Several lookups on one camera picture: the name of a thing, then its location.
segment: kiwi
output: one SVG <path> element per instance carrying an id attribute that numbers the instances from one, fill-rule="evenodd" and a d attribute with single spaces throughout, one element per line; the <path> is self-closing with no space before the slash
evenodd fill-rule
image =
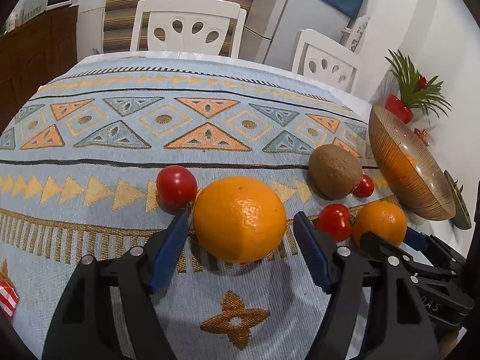
<path id="1" fill-rule="evenodd" d="M 362 180 L 357 158 L 336 145 L 322 145 L 310 155 L 308 171 L 316 188 L 331 200 L 352 193 Z"/>

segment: cherry tomato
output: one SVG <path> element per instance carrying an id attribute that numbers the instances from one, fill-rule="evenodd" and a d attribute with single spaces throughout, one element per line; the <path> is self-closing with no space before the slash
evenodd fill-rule
<path id="1" fill-rule="evenodd" d="M 318 214 L 317 230 L 330 234 L 335 242 L 346 240 L 353 230 L 349 209 L 343 204 L 325 207 Z"/>
<path id="2" fill-rule="evenodd" d="M 195 176 L 183 166 L 171 165 L 158 173 L 157 191 L 168 207 L 180 208 L 193 201 L 197 189 Z"/>
<path id="3" fill-rule="evenodd" d="M 370 176 L 363 175 L 358 187 L 355 188 L 353 194 L 358 198 L 368 198 L 374 192 L 374 181 Z"/>

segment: large orange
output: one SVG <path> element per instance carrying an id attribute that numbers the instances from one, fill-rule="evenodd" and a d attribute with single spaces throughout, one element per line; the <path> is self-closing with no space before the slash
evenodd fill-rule
<path id="1" fill-rule="evenodd" d="M 232 176 L 208 185 L 195 201 L 193 228 L 213 256 L 247 263 L 282 241 L 287 216 L 275 191 L 261 181 Z"/>
<path id="2" fill-rule="evenodd" d="M 398 246 L 407 233 L 407 218 L 396 204 L 372 202 L 364 205 L 357 214 L 352 236 L 359 245 L 362 234 L 371 231 Z"/>

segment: bolt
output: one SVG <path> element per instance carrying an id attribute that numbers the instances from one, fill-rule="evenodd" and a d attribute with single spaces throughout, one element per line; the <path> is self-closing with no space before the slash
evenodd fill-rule
<path id="1" fill-rule="evenodd" d="M 338 249 L 337 249 L 337 253 L 340 255 L 340 256 L 343 256 L 343 257 L 348 257 L 350 256 L 350 249 L 346 246 L 340 246 Z"/>
<path id="2" fill-rule="evenodd" d="M 387 261 L 391 266 L 397 266 L 400 264 L 400 260 L 395 256 L 390 256 Z"/>
<path id="3" fill-rule="evenodd" d="M 134 246 L 130 249 L 130 254 L 132 256 L 140 256 L 143 253 L 143 247 L 141 246 Z"/>
<path id="4" fill-rule="evenodd" d="M 81 262 L 84 266 L 87 266 L 88 264 L 91 264 L 93 261 L 93 256 L 91 254 L 87 254 L 82 257 Z"/>

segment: blue patterned tablecloth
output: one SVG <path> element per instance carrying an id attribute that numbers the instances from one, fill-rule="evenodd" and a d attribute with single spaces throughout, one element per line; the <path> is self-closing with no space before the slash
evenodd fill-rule
<path id="1" fill-rule="evenodd" d="M 158 207 L 155 178 L 182 164 L 201 188 L 231 175 L 267 183 L 289 226 L 274 251 L 249 264 L 219 261 L 190 232 L 169 289 L 152 298 L 173 351 L 180 360 L 303 359 L 329 297 L 313 285 L 290 226 L 296 212 L 331 203 L 307 177 L 309 154 L 326 143 L 357 156 L 376 185 L 368 199 L 338 203 L 355 212 L 390 199 L 366 124 L 328 91 L 205 61 L 78 64 L 41 87 L 0 137 L 0 259 L 20 296 L 14 328 L 40 357 L 81 256 L 118 257 L 166 228 L 172 216 Z M 133 356 L 113 290 L 112 299 L 122 350 Z M 229 324 L 231 311 L 239 319 Z M 349 357 L 363 328 L 359 316 Z"/>

